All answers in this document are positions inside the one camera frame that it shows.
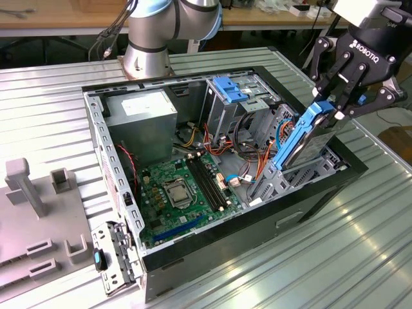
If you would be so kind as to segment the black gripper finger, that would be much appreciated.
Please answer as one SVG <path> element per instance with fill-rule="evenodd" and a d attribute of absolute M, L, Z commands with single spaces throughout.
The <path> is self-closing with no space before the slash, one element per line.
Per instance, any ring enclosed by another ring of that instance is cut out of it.
<path fill-rule="evenodd" d="M 314 46 L 310 78 L 314 96 L 325 100 L 335 94 L 338 104 L 353 102 L 353 37 L 320 37 Z"/>
<path fill-rule="evenodd" d="M 382 83 L 375 99 L 369 103 L 358 105 L 358 101 L 368 87 L 363 80 L 370 74 L 370 66 L 366 63 L 360 63 L 351 75 L 342 95 L 339 97 L 336 114 L 333 116 L 336 120 L 342 120 L 345 117 L 357 118 L 359 116 L 384 109 L 396 102 L 406 98 L 406 94 L 399 87 L 395 78 L 395 65 L 387 65 L 386 71 L 372 73 L 372 84 Z"/>

